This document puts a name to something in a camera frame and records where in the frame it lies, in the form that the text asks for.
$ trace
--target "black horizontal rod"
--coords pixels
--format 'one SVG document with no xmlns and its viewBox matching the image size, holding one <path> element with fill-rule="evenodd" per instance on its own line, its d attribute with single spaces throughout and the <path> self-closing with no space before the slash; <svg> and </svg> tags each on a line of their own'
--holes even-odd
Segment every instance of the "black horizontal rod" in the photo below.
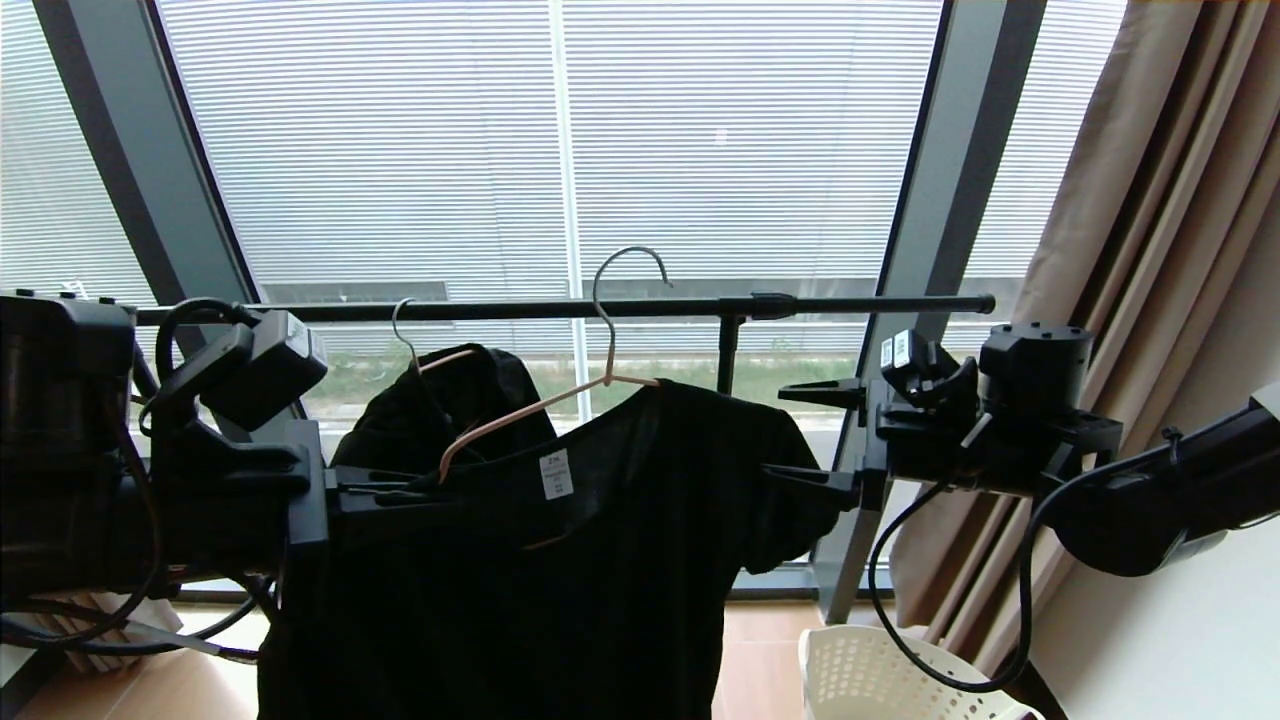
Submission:
<svg viewBox="0 0 1280 720">
<path fill-rule="evenodd" d="M 762 292 L 739 297 L 611 300 L 602 302 L 614 318 L 740 316 L 777 320 L 809 313 L 991 313 L 991 295 L 919 297 L 794 297 Z M 334 302 L 248 305 L 253 310 L 288 310 L 303 323 L 387 323 L 394 302 Z M 138 310 L 138 325 L 159 325 L 169 307 Z M 534 300 L 518 302 L 410 302 L 401 320 L 525 320 L 538 318 L 594 318 L 590 300 Z M 192 314 L 192 323 L 211 315 Z"/>
</svg>

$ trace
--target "hanger hook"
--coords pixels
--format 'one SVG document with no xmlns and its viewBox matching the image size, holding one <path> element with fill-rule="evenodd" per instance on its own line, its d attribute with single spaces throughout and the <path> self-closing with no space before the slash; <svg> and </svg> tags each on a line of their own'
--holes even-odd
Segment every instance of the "hanger hook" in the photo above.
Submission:
<svg viewBox="0 0 1280 720">
<path fill-rule="evenodd" d="M 645 252 L 650 255 L 654 261 L 658 263 L 658 272 L 662 273 L 662 282 L 667 287 L 676 287 L 667 279 L 667 265 L 662 261 L 662 255 L 652 247 L 645 247 L 644 245 L 632 245 L 631 247 L 623 247 L 613 255 L 609 255 L 604 263 L 600 263 L 600 268 L 595 270 L 595 279 L 591 281 L 591 305 L 595 305 L 595 313 L 604 320 L 604 324 L 609 327 L 609 355 L 604 359 L 604 384 L 608 386 L 613 382 L 613 354 L 618 347 L 618 331 L 613 327 L 613 318 L 604 311 L 604 306 L 600 305 L 600 275 L 604 274 L 604 269 L 609 266 L 609 263 L 617 260 L 620 256 L 627 252 Z"/>
<path fill-rule="evenodd" d="M 398 340 L 398 341 L 403 342 L 406 346 L 408 346 L 408 351 L 410 351 L 408 364 L 411 366 L 413 366 L 413 368 L 419 366 L 419 364 L 417 364 L 417 348 L 413 347 L 413 343 L 410 342 L 410 340 L 407 337 L 404 337 L 404 336 L 401 334 L 401 332 L 399 332 L 399 324 L 398 323 L 399 323 L 399 311 L 403 310 L 406 305 L 408 305 L 410 302 L 413 302 L 416 300 L 417 299 L 415 299 L 415 297 L 406 297 L 404 300 L 401 300 L 399 302 L 397 302 L 396 304 L 396 309 L 392 310 L 392 332 L 396 333 L 396 340 Z"/>
</svg>

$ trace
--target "clothes rack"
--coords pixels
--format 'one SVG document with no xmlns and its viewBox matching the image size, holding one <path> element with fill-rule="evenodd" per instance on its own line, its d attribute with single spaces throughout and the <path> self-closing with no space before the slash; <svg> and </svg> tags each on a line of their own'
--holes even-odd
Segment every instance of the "clothes rack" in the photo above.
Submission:
<svg viewBox="0 0 1280 720">
<path fill-rule="evenodd" d="M 812 313 L 979 313 L 996 309 L 992 295 L 914 297 L 795 297 L 781 292 L 758 292 L 732 297 L 611 300 L 602 302 L 614 318 L 719 318 L 719 347 L 716 389 L 733 389 L 733 359 L 739 328 L 746 320 L 782 320 Z M 303 323 L 389 323 L 396 302 L 337 302 L 248 305 L 252 310 L 288 310 Z M 169 307 L 137 311 L 140 327 L 159 325 Z M 543 300 L 513 302 L 411 302 L 399 314 L 402 322 L 532 320 L 595 318 L 590 300 Z M 195 313 L 191 324 L 216 322 Z"/>
</svg>

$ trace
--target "wooden floor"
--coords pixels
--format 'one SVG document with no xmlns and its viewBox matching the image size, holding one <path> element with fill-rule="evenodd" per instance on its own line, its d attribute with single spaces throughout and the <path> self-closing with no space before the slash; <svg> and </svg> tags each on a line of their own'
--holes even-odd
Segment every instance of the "wooden floor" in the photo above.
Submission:
<svg viewBox="0 0 1280 720">
<path fill-rule="evenodd" d="M 202 628 L 225 607 L 179 607 L 186 626 Z M 813 603 L 733 603 L 724 612 L 724 660 L 716 693 L 717 720 L 800 719 L 796 641 L 822 621 Z M 870 607 L 854 624 L 878 624 Z M 219 641 L 257 647 L 266 634 L 261 615 L 246 618 Z M 179 651 L 108 675 L 65 674 L 37 694 L 18 720 L 236 720 L 257 711 L 255 669 Z"/>
</svg>

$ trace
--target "laundry basket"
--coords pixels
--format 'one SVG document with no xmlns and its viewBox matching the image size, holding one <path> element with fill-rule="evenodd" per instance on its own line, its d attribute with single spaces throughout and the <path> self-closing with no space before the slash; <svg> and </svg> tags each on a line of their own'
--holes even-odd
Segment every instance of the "laundry basket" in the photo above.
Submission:
<svg viewBox="0 0 1280 720">
<path fill-rule="evenodd" d="M 914 638 L 904 638 L 934 669 L 982 682 L 973 665 Z M 1002 692 L 966 693 L 922 673 L 882 628 L 838 625 L 800 635 L 806 720 L 1044 720 Z"/>
</svg>

